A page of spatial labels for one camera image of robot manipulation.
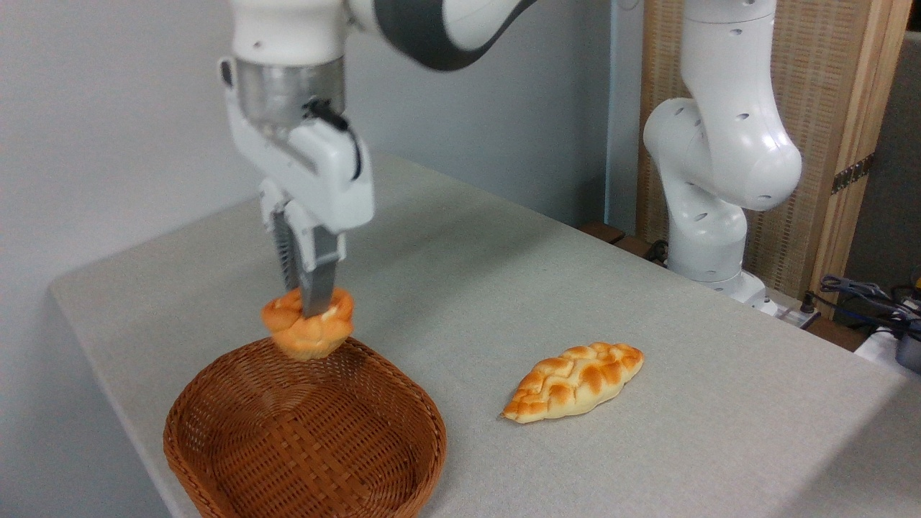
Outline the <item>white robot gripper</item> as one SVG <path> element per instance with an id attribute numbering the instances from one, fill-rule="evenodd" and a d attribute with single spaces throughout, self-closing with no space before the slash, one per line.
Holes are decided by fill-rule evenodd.
<path id="1" fill-rule="evenodd" d="M 219 69 L 234 144 L 267 178 L 260 210 L 285 289 L 300 286 L 303 317 L 324 314 L 345 257 L 339 233 L 374 213 L 368 148 L 343 116 L 343 62 L 280 66 L 227 57 Z M 290 198 L 297 203 L 291 226 Z"/>

